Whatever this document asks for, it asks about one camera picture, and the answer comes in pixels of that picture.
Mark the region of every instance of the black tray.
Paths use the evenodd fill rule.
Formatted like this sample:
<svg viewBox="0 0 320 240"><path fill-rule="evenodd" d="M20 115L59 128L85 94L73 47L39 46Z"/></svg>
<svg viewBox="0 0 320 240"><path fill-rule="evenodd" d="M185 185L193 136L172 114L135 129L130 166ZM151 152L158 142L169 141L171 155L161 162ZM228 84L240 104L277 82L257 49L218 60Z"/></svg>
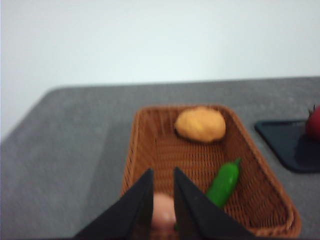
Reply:
<svg viewBox="0 0 320 240"><path fill-rule="evenodd" d="M305 124L306 120L262 120L254 127L287 169L319 173L320 142L306 136Z"/></svg>

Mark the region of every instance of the brown wicker basket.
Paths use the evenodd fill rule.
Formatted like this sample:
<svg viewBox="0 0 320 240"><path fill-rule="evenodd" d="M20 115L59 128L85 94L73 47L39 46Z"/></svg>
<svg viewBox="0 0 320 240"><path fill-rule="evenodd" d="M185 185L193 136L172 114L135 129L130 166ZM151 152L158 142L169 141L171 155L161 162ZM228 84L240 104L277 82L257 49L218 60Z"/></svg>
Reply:
<svg viewBox="0 0 320 240"><path fill-rule="evenodd" d="M297 209L255 146L238 116L222 105L226 134L210 144L187 141L175 133L179 113L197 105L149 106L134 118L123 176L123 195L148 169L154 170L154 191L173 195L173 169L178 166L206 192L220 166L241 157L237 187L225 212L257 236L297 237L301 219ZM176 233L151 231L152 239L176 239Z"/></svg>

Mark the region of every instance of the white wall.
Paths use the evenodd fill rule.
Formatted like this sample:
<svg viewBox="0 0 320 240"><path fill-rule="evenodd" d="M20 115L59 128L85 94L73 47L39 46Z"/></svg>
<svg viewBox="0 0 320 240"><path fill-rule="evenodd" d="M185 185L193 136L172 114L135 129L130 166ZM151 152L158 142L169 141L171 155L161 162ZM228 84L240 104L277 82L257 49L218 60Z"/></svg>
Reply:
<svg viewBox="0 0 320 240"><path fill-rule="evenodd" d="M2 0L1 139L49 89L320 75L319 0Z"/></svg>

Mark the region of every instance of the gray tabletop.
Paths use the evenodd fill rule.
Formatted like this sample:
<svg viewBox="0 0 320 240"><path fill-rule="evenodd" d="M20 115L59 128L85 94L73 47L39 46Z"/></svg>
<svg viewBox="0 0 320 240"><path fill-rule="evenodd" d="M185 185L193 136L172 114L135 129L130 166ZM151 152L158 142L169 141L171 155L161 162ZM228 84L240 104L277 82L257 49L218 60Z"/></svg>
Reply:
<svg viewBox="0 0 320 240"><path fill-rule="evenodd" d="M120 196L134 113L154 104L221 103L239 115L298 208L301 237L320 236L320 174L283 168L254 131L301 119L320 103L320 77L61 88L1 144L1 237L70 237Z"/></svg>

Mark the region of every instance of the green pepper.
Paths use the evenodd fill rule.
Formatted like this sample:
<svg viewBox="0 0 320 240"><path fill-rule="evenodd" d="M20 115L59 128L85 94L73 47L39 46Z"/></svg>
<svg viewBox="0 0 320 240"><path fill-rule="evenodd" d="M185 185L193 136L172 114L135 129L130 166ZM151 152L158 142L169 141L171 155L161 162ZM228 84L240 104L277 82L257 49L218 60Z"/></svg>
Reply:
<svg viewBox="0 0 320 240"><path fill-rule="evenodd" d="M234 162L223 164L209 187L206 196L219 208L223 208L235 189L239 178L238 157Z"/></svg>

